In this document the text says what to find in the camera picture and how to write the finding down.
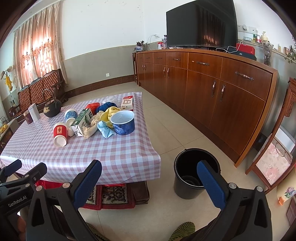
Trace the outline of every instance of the teapot handle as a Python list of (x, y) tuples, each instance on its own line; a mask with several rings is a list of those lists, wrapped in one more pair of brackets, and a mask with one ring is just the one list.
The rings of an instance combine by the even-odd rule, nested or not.
[(47, 104), (47, 102), (46, 102), (46, 100), (45, 100), (45, 97), (44, 97), (44, 91), (45, 91), (45, 90), (48, 90), (48, 91), (51, 93), (51, 95), (52, 95), (52, 98), (53, 98), (53, 100), (54, 100), (54, 102), (55, 102), (55, 99), (54, 99), (54, 94), (53, 94), (53, 92), (52, 92), (50, 89), (44, 89), (44, 90), (42, 91), (42, 98), (43, 98), (43, 100), (44, 100), (45, 104)]

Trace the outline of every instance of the television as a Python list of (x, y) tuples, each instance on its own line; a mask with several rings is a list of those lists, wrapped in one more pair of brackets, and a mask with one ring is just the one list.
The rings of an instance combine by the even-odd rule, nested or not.
[(166, 12), (167, 46), (236, 46), (233, 0), (196, 0)]

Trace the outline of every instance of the red box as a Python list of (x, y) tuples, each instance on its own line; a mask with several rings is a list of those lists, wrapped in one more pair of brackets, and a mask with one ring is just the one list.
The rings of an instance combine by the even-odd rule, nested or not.
[(239, 44), (237, 44), (237, 50), (255, 55), (255, 49), (249, 45), (241, 44), (239, 46)]

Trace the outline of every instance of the power cord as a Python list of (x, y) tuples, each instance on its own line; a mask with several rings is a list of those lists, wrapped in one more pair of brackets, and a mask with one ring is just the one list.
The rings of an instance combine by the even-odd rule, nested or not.
[(156, 34), (150, 35), (150, 36), (148, 37), (148, 39), (147, 39), (147, 45), (148, 45), (148, 48), (149, 48), (150, 50), (152, 50), (152, 49), (150, 48), (150, 46), (149, 46), (149, 44), (151, 44), (151, 38), (152, 38), (152, 36), (156, 37), (157, 35), (156, 35)]

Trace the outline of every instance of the checkered tablecloth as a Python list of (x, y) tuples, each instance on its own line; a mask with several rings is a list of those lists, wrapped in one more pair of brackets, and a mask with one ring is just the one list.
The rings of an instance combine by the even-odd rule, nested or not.
[(40, 162), (47, 166), (43, 180), (63, 183), (72, 181), (83, 172), (93, 159), (101, 161), (102, 175), (97, 184), (119, 184), (151, 180), (160, 177), (160, 156), (153, 149), (148, 137), (142, 107), (142, 93), (132, 92), (115, 95), (121, 103), (124, 96), (134, 96), (135, 131), (129, 135), (112, 135), (104, 138), (98, 130), (88, 139), (68, 137), (61, 148), (53, 143), (53, 126), (65, 122), (64, 113), (75, 108), (79, 113), (89, 103), (102, 102), (94, 99), (62, 107), (52, 118), (43, 113), (36, 123), (25, 121), (13, 134), (0, 156), (1, 167), (16, 159), (22, 161), (19, 173), (25, 174)]

